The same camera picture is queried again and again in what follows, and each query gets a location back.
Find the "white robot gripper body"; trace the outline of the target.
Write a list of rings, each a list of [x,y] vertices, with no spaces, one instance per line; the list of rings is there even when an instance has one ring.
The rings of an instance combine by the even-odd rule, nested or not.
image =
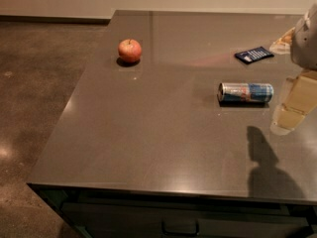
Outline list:
[[[292,61],[305,69],[317,69],[317,3],[300,18],[291,42]]]

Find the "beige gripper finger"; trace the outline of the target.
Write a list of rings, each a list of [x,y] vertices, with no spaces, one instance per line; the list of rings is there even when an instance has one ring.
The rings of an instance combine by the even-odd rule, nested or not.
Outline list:
[[[270,130],[278,136],[292,132],[317,107],[317,71],[302,70],[288,77],[280,91]]]
[[[269,50],[277,55],[289,55],[293,34],[294,28],[289,29],[279,39],[271,44]]]

